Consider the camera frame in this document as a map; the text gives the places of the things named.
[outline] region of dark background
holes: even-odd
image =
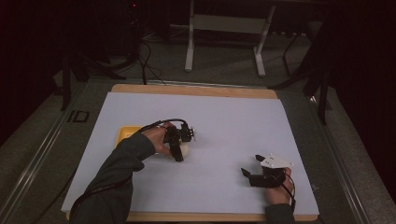
[[[213,3],[196,1],[196,10],[210,12],[210,2]],[[153,11],[147,23],[164,36],[170,23],[188,24],[189,1],[151,0],[150,3]],[[251,9],[260,1],[239,7],[236,1],[217,3],[228,4],[222,7],[223,11],[217,11],[220,14],[265,18],[261,11]],[[330,17],[326,17],[326,10],[317,7],[306,10],[297,5],[279,6],[271,29],[290,34],[301,30],[301,21],[325,21],[320,41],[306,59],[319,56],[330,63],[331,85],[337,89],[341,103],[395,200],[392,178],[396,169],[396,6],[394,2],[374,0],[341,3],[344,4],[341,9],[332,7]],[[1,1],[0,144],[56,90],[52,77],[61,69],[64,52],[60,43],[65,34],[74,34],[77,46],[97,60],[106,61],[109,54],[123,55],[127,53],[123,49],[134,48],[124,42],[131,38],[131,33],[125,23],[130,18],[123,7],[121,1],[110,0],[95,1],[94,7],[91,1]]]

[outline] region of person's left hand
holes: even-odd
[[[163,144],[163,138],[166,134],[166,128],[172,126],[174,126],[172,123],[165,122],[163,126],[154,127],[143,132],[143,135],[145,135],[151,141],[152,145],[154,145],[155,152],[171,156],[171,151]]]

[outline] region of white plastic part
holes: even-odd
[[[270,154],[269,156],[265,157],[265,159],[260,163],[261,166],[268,167],[268,168],[285,168],[294,166],[294,163],[291,161],[287,161],[283,158],[275,156],[274,154]]]

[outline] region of table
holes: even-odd
[[[222,97],[221,99],[224,100],[224,101],[225,100],[232,100],[232,99],[248,99],[248,100],[250,100],[250,99],[251,100],[254,100],[254,99],[257,99],[257,100],[269,99],[269,100],[272,100],[271,101],[272,103],[276,103],[276,104],[278,103],[278,100],[276,99],[277,98],[276,94],[273,91],[253,90],[253,89],[234,89],[234,88],[208,88],[208,87],[204,88],[204,87],[182,87],[182,86],[166,86],[166,87],[164,87],[164,86],[116,85],[116,86],[113,87],[112,92],[111,92],[111,93],[114,93],[114,94],[110,94],[110,95],[117,96],[117,94],[123,94],[123,93],[127,93],[127,92],[136,93],[137,95],[138,94],[147,94],[148,93],[148,94],[150,94],[152,96],[158,96],[157,94],[163,94],[163,96],[167,96],[167,97],[169,97],[170,95],[174,94],[176,96],[184,95],[184,96],[191,96],[191,97],[196,97],[196,96],[202,96],[202,97],[216,96],[216,98],[214,98],[214,99],[217,99],[220,96],[220,97]],[[95,128],[94,128],[94,130],[92,132],[92,137],[90,139],[89,144],[87,145],[86,152],[84,153],[84,156],[81,159],[81,163],[80,163],[80,166],[78,167],[78,172],[77,172],[76,177],[75,177],[77,182],[81,181],[81,179],[79,179],[79,177],[81,177],[81,174],[85,175],[84,178],[82,178],[83,181],[86,181],[86,182],[90,181],[89,178],[87,179],[87,177],[88,177],[87,174],[84,174],[83,168],[81,168],[81,167],[84,166],[84,164],[83,164],[84,161],[87,161],[88,159],[91,159],[89,156],[87,157],[86,154],[90,154],[91,153],[91,155],[92,155],[92,153],[94,153],[94,154],[102,153],[100,151],[92,151],[92,148],[96,148],[97,149],[97,147],[92,147],[91,144],[99,144],[97,142],[95,143],[95,141],[97,140],[97,138],[95,138],[95,136],[96,137],[98,137],[99,135],[102,136],[99,133],[100,132],[104,133],[103,129],[98,127],[98,125],[100,125],[100,123],[104,124],[102,121],[104,119],[104,114],[106,113],[106,108],[108,109],[108,102],[105,102],[105,104],[104,104],[104,106],[102,108],[101,115],[99,116],[99,118],[97,120]],[[112,127],[109,127],[109,126],[106,126],[106,128],[109,129],[109,130],[113,129]],[[289,139],[290,140],[290,134],[291,134],[291,132],[289,132],[289,130],[287,130],[284,133],[284,135],[281,136],[281,137],[282,137],[282,139]],[[299,157],[296,146],[293,146],[294,139],[291,139],[291,140],[292,140],[292,143],[291,143],[291,147],[290,148],[293,149],[292,154],[296,154],[297,157]],[[246,157],[244,159],[242,159],[241,161],[244,161],[244,160],[247,160],[247,162],[250,163],[248,155],[246,155]],[[304,180],[304,184],[308,184],[308,185],[305,185],[303,188],[301,188],[302,186],[297,186],[297,188],[299,188],[299,191],[301,192],[301,195],[303,195],[303,192],[305,190],[307,190],[307,194],[309,194],[309,195],[305,195],[307,197],[301,196],[302,198],[297,199],[297,203],[304,204],[304,199],[303,198],[308,198],[307,199],[308,200],[307,203],[312,203],[314,205],[314,208],[313,208],[314,212],[312,214],[307,214],[307,215],[301,214],[301,210],[299,212],[299,209],[305,208],[305,206],[303,206],[303,205],[302,206],[297,206],[296,207],[296,215],[295,215],[295,217],[296,217],[296,220],[315,220],[317,218],[317,215],[318,215],[318,209],[315,208],[316,203],[312,202],[312,200],[314,201],[315,199],[313,198],[312,191],[311,191],[311,189],[309,187],[309,183],[308,183],[308,180],[306,178],[306,173],[304,172],[304,166],[298,160],[298,158],[295,158],[295,160],[296,160],[296,164],[301,164],[301,166],[299,166],[299,167],[297,166],[296,167],[296,170],[300,169],[300,171],[301,171],[301,172],[295,173],[296,176],[300,176],[301,179]],[[134,175],[135,183],[139,182],[138,178],[139,178],[138,175]],[[67,212],[68,211],[67,209],[70,209],[71,203],[75,200],[75,197],[79,196],[79,194],[84,189],[85,188],[82,187],[82,186],[76,187],[76,183],[75,183],[75,181],[73,181],[72,186],[70,187],[70,190],[69,190],[69,192],[67,194],[67,197],[65,199],[65,203],[64,203],[64,206],[63,206],[63,211]],[[243,189],[244,190],[247,189],[248,192],[261,190],[261,189],[254,189],[254,188],[243,188]],[[134,194],[134,198],[136,198],[136,197],[138,198],[139,197],[138,192],[139,192],[138,186],[135,186],[135,193],[136,194]],[[147,211],[146,212],[141,212],[141,211],[139,211],[139,212],[131,212],[131,214],[128,217],[128,221],[261,221],[261,220],[264,220],[264,219],[265,219],[265,217],[264,217],[264,215],[261,212],[260,213],[255,213],[255,214],[244,214],[244,213],[205,213],[205,212],[203,212],[203,213],[197,213],[197,212],[192,212],[192,213],[189,213],[189,212],[179,213],[179,212],[177,212],[177,213],[175,213],[175,212],[158,212],[158,211],[157,212],[147,212]]]
[[[190,25],[189,25],[189,45],[186,57],[186,72],[192,71],[192,61],[194,53],[193,34],[194,29],[212,30],[224,32],[240,32],[247,34],[261,35],[259,44],[253,48],[256,60],[257,71],[260,77],[265,76],[264,65],[262,63],[262,47],[267,37],[271,20],[274,16],[276,7],[271,6],[266,19],[234,18],[214,15],[194,14],[194,0],[190,0]]]

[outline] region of dark long sleeve shirt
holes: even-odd
[[[99,169],[86,192],[128,179],[133,172],[142,170],[145,167],[142,161],[154,153],[154,145],[142,133],[123,139]],[[93,194],[79,205],[70,223],[124,224],[130,212],[133,191],[132,182],[128,182],[119,188]],[[269,224],[294,223],[287,204],[272,205],[266,208],[266,213]]]

